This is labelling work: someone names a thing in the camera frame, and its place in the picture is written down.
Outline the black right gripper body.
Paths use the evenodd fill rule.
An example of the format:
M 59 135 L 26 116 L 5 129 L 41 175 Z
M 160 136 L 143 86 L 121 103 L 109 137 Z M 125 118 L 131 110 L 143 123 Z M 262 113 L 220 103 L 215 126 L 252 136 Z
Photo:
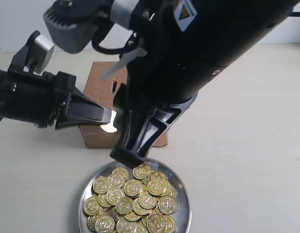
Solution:
M 128 108 L 184 103 L 236 59 L 235 0 L 142 0 L 133 29 L 145 57 L 128 65 Z

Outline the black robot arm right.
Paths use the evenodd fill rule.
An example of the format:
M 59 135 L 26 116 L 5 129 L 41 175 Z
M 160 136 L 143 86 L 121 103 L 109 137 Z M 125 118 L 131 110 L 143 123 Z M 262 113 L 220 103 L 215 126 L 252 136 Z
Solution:
M 270 33 L 295 0 L 141 0 L 129 29 L 146 55 L 127 64 L 115 97 L 121 136 L 111 157 L 129 167 L 195 101 L 198 92 Z

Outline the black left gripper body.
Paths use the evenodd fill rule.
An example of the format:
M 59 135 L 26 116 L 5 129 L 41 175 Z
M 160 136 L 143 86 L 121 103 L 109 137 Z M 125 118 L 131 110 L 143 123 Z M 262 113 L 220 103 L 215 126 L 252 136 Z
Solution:
M 76 77 L 64 72 L 41 76 L 0 70 L 0 118 L 46 128 L 53 125 L 69 102 Z

